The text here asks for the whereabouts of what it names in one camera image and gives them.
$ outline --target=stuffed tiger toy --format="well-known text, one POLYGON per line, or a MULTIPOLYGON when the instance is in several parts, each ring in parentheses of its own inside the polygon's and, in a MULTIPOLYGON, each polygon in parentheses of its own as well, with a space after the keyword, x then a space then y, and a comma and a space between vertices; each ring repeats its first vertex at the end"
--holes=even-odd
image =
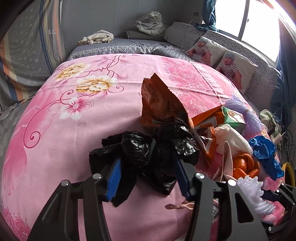
POLYGON ((149 35, 158 35, 162 36, 164 35, 166 31, 166 25, 164 24, 161 14, 158 11, 151 11, 148 13, 148 16, 143 16, 138 21, 135 22, 137 28, 146 34, 149 35), (148 23, 143 23, 139 20, 145 20, 145 22, 148 21, 148 23))

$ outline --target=window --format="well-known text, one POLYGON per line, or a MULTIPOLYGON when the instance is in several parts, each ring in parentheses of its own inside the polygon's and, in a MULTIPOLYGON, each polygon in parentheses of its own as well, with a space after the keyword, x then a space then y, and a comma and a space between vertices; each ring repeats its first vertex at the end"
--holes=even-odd
POLYGON ((279 54, 279 21, 260 0, 216 0, 216 27, 276 62, 279 54))

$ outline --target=floral bedsheet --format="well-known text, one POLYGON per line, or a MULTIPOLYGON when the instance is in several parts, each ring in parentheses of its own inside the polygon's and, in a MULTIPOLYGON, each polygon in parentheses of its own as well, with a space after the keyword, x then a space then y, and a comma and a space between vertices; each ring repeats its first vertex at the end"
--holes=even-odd
MULTIPOLYGON (((74 183, 91 175, 89 152, 101 147, 102 138, 123 131, 145 133, 139 121, 141 85, 154 73, 183 103, 189 117, 224 103, 233 93, 242 98, 222 74, 185 60, 110 54, 61 64, 23 113, 4 161, 2 214, 20 241, 27 240, 40 211, 62 180, 74 183)), ((201 160, 198 168, 212 176, 219 165, 221 157, 216 155, 212 166, 201 160)), ((275 190, 280 182, 268 180, 266 185, 275 190)), ((178 185, 165 197, 139 180, 119 207, 104 203, 112 240, 176 240, 187 232, 189 211, 167 210, 165 205, 183 200, 178 185)), ((78 209, 80 238, 85 241, 81 202, 78 209)), ((277 217, 282 213, 283 207, 278 204, 277 217)))

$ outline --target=metal screw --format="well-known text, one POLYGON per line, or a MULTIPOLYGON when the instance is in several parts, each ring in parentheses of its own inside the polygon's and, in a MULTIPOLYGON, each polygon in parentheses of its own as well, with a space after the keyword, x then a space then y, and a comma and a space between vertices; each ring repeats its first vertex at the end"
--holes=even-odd
POLYGON ((93 174, 93 179, 98 180, 98 179, 101 179, 101 178, 102 178, 101 174, 99 174, 99 173, 93 174))
POLYGON ((198 179, 204 179, 205 175, 203 175, 202 173, 198 172, 197 174, 195 174, 195 177, 198 179))
POLYGON ((236 184, 237 184, 237 182, 235 181, 235 180, 232 180, 232 179, 229 179, 228 180, 228 184, 230 185, 230 186, 235 186, 236 184))
POLYGON ((69 181, 68 181, 68 180, 63 180, 63 181, 61 181, 61 185, 62 185, 63 187, 68 186, 68 185, 69 185, 69 181))

